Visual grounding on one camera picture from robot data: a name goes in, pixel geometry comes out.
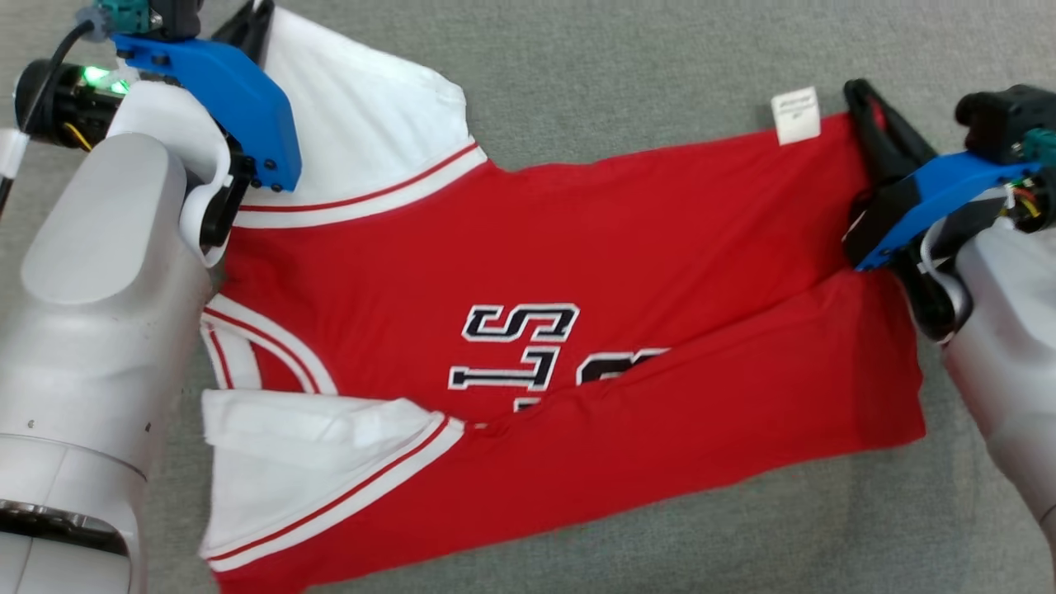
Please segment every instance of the jersey lettering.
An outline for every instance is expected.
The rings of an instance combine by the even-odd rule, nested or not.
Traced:
[[[513,342],[521,338],[529,322],[540,321],[544,323],[532,332],[532,342],[564,342],[579,315],[580,309],[573,303],[522,303],[510,310],[504,323],[496,326],[503,317],[502,305],[473,305],[463,337],[472,342]]]
[[[576,372],[576,385],[623,375],[636,365],[663,354],[667,349],[642,349],[637,353],[595,353]]]
[[[559,347],[528,347],[521,363],[530,364],[532,369],[470,369],[452,367],[448,377],[448,388],[465,390],[470,386],[523,386],[528,390],[545,390],[553,375],[553,364],[558,359]]]
[[[513,398],[513,412],[521,412],[539,404],[543,400],[535,396]]]

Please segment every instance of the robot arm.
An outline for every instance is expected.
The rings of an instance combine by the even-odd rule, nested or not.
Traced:
[[[222,32],[251,47],[262,39],[257,25],[266,32],[259,14],[243,11]],[[158,35],[178,38],[174,31]],[[176,80],[188,79],[183,68],[242,72],[243,89],[264,77],[219,43],[145,37],[127,47],[149,48],[149,60],[155,42]],[[31,245],[22,296],[0,326],[0,594],[146,592],[144,495],[210,294],[204,256],[224,244],[242,192],[261,174],[287,175],[293,189],[299,153],[271,153],[276,167],[258,173],[250,151],[280,131],[240,143],[216,124],[237,129],[229,111],[210,113],[185,88],[144,81],[130,91],[75,64],[56,72],[50,82],[46,63],[31,64],[18,119],[50,82],[48,116],[23,131],[90,153]],[[262,89],[258,107],[269,100]]]
[[[272,0],[249,0],[212,40],[194,38],[201,29],[201,0],[95,0],[78,13],[81,24],[74,33],[91,25],[91,40],[112,40],[129,67],[187,89],[216,120],[230,153],[227,179],[194,221],[196,235],[186,239],[192,246],[222,247],[248,187],[296,189],[301,153],[289,100],[256,63],[270,25]],[[68,36],[64,41],[72,44],[75,39]],[[127,92],[97,74],[98,69],[61,63],[67,50],[63,43],[51,62],[31,63],[19,79],[15,112],[20,138],[5,143],[0,134],[0,211],[29,138],[90,148],[106,136]],[[210,265],[220,254],[216,250]]]
[[[1056,568],[1056,94],[965,97],[968,150],[938,156],[867,82],[846,93],[876,186],[845,250],[902,280]]]

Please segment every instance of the gray carpet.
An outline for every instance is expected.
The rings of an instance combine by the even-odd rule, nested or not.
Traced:
[[[50,54],[80,3],[0,2],[0,80]],[[237,4],[209,0],[209,26]],[[871,78],[939,148],[955,150],[963,131],[953,109],[963,94],[1019,81],[1056,88],[1051,0],[888,0],[853,10],[737,4],[286,5],[460,83],[474,134],[505,167],[757,130],[770,126],[772,95],[810,85],[825,111],[840,111],[842,83],[859,76]],[[99,60],[106,52],[78,47],[75,56]],[[6,96],[0,99],[0,110],[10,109]],[[31,150],[0,223],[0,311],[17,289],[22,254],[79,157]],[[744,182],[766,183],[759,174]],[[921,358],[929,435],[912,446],[789,468],[320,591],[1051,593],[1042,537],[989,463],[937,352],[926,348]],[[210,377],[196,357],[167,456],[153,472],[152,592],[213,591],[195,556],[209,475],[196,395]]]

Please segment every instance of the folded jersey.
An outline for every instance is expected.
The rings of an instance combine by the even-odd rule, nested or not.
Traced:
[[[304,171],[247,196],[203,316],[225,591],[923,434],[899,290],[840,248],[866,186],[846,116],[507,171],[435,72],[281,10],[268,43]]]

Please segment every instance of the white tag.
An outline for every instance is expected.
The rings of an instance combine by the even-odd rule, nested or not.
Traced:
[[[822,135],[822,114],[813,87],[777,95],[770,105],[777,124],[778,144],[788,145]]]

